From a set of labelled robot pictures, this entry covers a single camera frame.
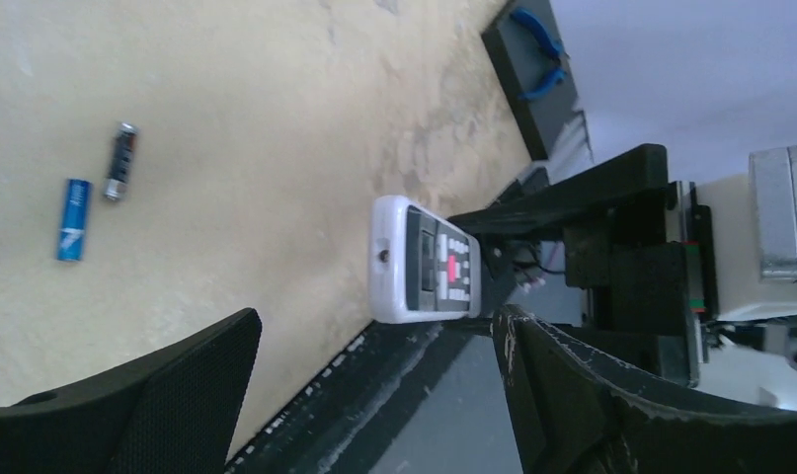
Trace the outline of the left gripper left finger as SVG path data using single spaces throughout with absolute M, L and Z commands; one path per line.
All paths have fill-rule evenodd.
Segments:
M 221 473 L 262 323 L 245 308 L 161 350 L 0 407 L 0 473 Z

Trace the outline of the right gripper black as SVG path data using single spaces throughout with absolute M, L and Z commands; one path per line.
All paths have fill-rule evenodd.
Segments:
M 672 383 L 695 386 L 701 325 L 716 314 L 711 216 L 694 184 L 668 183 L 667 148 L 644 143 L 528 196 L 448 221 L 472 235 L 514 236 L 603 211 L 563 231 L 566 282 L 585 293 L 581 326 L 564 331 Z

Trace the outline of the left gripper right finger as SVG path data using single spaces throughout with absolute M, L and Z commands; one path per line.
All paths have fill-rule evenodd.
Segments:
M 491 336 L 526 473 L 797 473 L 797 412 L 671 383 L 516 305 Z

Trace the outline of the white remote control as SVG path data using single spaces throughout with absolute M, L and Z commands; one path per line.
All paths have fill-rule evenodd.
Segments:
M 413 324 L 481 314 L 478 240 L 404 196 L 377 198 L 368 249 L 368 304 L 382 324 Z

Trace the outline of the black AAA battery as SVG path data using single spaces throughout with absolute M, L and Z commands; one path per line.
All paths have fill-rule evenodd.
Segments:
M 120 201 L 127 193 L 137 137 L 138 129 L 134 125 L 120 123 L 103 191 L 104 197 L 109 200 Z

